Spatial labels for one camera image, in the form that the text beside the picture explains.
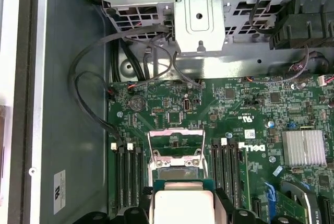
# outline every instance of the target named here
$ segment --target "cable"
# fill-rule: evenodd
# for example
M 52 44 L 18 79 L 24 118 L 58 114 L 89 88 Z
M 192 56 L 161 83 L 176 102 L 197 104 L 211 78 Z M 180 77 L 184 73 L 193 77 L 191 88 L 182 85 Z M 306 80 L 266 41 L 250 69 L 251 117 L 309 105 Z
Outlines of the cable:
M 142 72 L 141 66 L 139 64 L 139 61 L 137 57 L 133 54 L 129 46 L 126 44 L 126 42 L 123 39 L 120 39 L 120 45 L 123 49 L 127 59 L 129 60 L 132 68 L 134 69 L 134 72 L 138 78 L 139 81 L 145 80 L 144 73 Z
M 172 65 L 173 65 L 172 56 L 171 56 L 171 54 L 165 48 L 163 48 L 161 46 L 158 46 L 158 45 L 155 45 L 155 44 L 153 44 L 151 42 L 145 42 L 145 41 L 140 41 L 140 40 L 135 40 L 135 39 L 127 39 L 127 40 L 133 41 L 133 42 L 137 42 L 137 43 L 142 43 L 142 44 L 145 44 L 145 45 L 150 46 L 152 48 L 160 48 L 165 53 L 167 53 L 167 55 L 169 57 L 169 60 L 170 60 L 170 64 L 169 64 L 168 68 L 165 71 L 159 73 L 158 75 L 154 76 L 153 78 L 150 78 L 150 79 L 147 79 L 147 80 L 144 80 L 144 81 L 140 81 L 138 83 L 130 85 L 128 88 L 131 88 L 131 87 L 134 87 L 134 86 L 138 87 L 138 86 L 142 86 L 142 85 L 145 85 L 147 83 L 150 83 L 151 81 L 154 81 L 154 80 L 160 78 L 162 75 L 168 73 L 172 69 Z
M 93 112 L 87 107 L 87 108 L 83 108 L 82 105 L 84 104 L 83 99 L 81 98 L 80 94 L 77 92 L 77 83 L 78 83 L 78 79 L 80 79 L 80 77 L 82 75 L 78 75 L 76 76 L 76 68 L 78 66 L 78 64 L 80 63 L 80 61 L 82 60 L 82 58 L 89 53 L 91 50 L 93 50 L 94 48 L 98 47 L 98 46 L 102 46 L 108 42 L 111 42 L 113 40 L 117 40 L 120 39 L 122 37 L 128 37 L 128 36 L 133 36 L 133 35 L 138 35 L 138 34 L 143 34 L 143 33 L 150 33 L 150 32 L 165 32 L 168 33 L 170 30 L 168 27 L 163 26 L 163 25 L 153 25 L 153 26 L 146 26 L 146 27 L 140 27 L 140 28 L 135 28 L 135 29 L 130 29 L 128 31 L 124 31 L 124 32 L 118 32 L 109 36 L 106 36 L 98 41 L 96 41 L 95 43 L 90 44 L 89 46 L 87 46 L 86 48 L 84 48 L 72 61 L 70 68 L 68 70 L 68 86 L 69 86 L 69 90 L 72 91 L 73 93 L 73 97 L 76 101 L 76 103 L 79 105 L 79 107 L 85 112 L 87 113 L 94 121 L 98 122 L 103 129 L 107 130 L 110 134 L 112 134 L 116 140 L 118 142 L 120 142 L 120 136 L 118 134 L 118 132 L 115 130 L 114 127 L 109 127 L 110 125 L 106 125 L 108 124 L 106 121 L 101 120 L 100 118 L 96 118 L 95 116 L 93 116 Z
M 97 73 L 94 73 L 94 72 L 91 72 L 91 71 L 83 71 L 81 72 L 80 74 L 78 74 L 78 76 L 75 78 L 74 82 L 75 82 L 75 93 L 76 93 L 76 96 L 77 96 L 77 99 L 78 99 L 78 105 L 79 105 L 79 108 L 82 110 L 82 112 L 85 112 L 88 116 L 90 116 L 90 118 L 92 120 L 94 120 L 95 122 L 97 122 L 104 130 L 106 130 L 107 132 L 109 132 L 110 134 L 112 134 L 114 136 L 114 138 L 116 139 L 117 141 L 117 144 L 119 146 L 123 145 L 124 143 L 122 142 L 121 140 L 121 136 L 120 134 L 118 133 L 117 129 L 115 126 L 113 126 L 112 124 L 104 121 L 103 119 L 101 119 L 100 117 L 98 117 L 90 108 L 89 106 L 86 104 L 86 102 L 84 101 L 84 99 L 81 97 L 81 94 L 79 92 L 79 88 L 78 88 L 78 85 L 79 85 L 79 81 L 80 81 L 80 78 L 83 76 L 83 75 L 86 75 L 86 74 L 90 74 L 90 75 L 93 75 L 95 76 L 96 78 L 98 78 L 104 88 L 104 90 L 107 92 L 107 93 L 110 93 L 109 89 L 108 89 L 108 85 L 106 84 L 106 82 L 104 81 L 103 77 Z
M 305 65 L 304 67 L 298 72 L 296 73 L 295 75 L 293 75 L 292 77 L 290 78 L 286 78 L 286 79 L 282 79 L 282 80 L 268 80 L 268 81 L 256 81 L 257 83 L 276 83 L 276 82 L 287 82 L 287 81 L 290 81 L 292 79 L 296 79 L 298 78 L 305 70 L 306 70 L 306 67 L 307 67 L 307 64 L 308 64 L 308 60 L 309 60 L 309 49 L 308 49 L 308 46 L 305 45 L 305 48 L 306 48 L 306 62 L 305 62 Z
M 176 56 L 177 56 L 177 52 L 174 53 L 174 56 L 173 56 L 173 66 L 174 66 L 174 69 L 177 71 L 178 74 L 180 74 L 180 76 L 186 81 L 186 82 L 189 82 L 191 83 L 194 87 L 201 87 L 201 84 L 199 83 L 196 83 L 195 81 L 193 81 L 192 79 L 188 78 L 185 74 L 183 74 L 181 72 L 181 70 L 177 67 L 176 65 Z
M 255 3 L 255 5 L 254 5 L 252 11 L 250 11 L 250 13 L 249 13 L 249 19 L 248 19 L 248 22 L 249 22 L 250 26 L 251 26 L 255 31 L 257 31 L 258 33 L 262 33 L 262 34 L 273 34 L 273 33 L 274 33 L 274 28 L 271 28 L 271 29 L 259 29 L 258 27 L 256 27 L 256 26 L 254 25 L 254 17 L 255 17 L 257 8 L 258 8 L 258 6 L 260 5 L 260 1 L 261 1 L 261 0 L 256 0 L 256 3 Z

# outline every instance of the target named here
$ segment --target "silver heatsink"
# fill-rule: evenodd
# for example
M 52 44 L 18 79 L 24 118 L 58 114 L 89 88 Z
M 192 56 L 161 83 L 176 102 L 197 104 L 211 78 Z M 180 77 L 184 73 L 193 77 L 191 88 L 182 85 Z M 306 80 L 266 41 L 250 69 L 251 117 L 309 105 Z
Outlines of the silver heatsink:
M 284 160 L 287 166 L 325 165 L 321 130 L 282 132 Z

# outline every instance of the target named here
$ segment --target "metal bracket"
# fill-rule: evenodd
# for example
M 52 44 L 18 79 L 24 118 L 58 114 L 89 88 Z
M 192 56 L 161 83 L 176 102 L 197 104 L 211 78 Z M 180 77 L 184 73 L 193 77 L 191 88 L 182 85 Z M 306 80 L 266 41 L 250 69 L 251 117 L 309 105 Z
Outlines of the metal bracket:
M 175 40 L 181 55 L 219 54 L 225 41 L 222 0 L 176 0 Z

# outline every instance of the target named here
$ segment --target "connector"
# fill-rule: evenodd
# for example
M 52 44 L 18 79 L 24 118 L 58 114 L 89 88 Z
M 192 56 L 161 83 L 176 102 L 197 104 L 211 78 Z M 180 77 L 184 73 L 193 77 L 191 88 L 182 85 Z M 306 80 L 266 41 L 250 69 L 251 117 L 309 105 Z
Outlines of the connector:
M 326 86 L 327 83 L 325 82 L 325 76 L 324 75 L 321 75 L 318 77 L 318 83 L 319 83 L 319 86 Z

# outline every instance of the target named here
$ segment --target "white label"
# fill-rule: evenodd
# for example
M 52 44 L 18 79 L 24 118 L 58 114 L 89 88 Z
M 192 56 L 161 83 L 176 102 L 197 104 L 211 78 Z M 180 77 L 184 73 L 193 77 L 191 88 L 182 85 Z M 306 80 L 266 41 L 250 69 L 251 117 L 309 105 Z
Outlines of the white label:
M 66 205 L 65 170 L 53 176 L 53 214 L 55 215 Z
M 245 129 L 245 139 L 255 139 L 255 129 Z

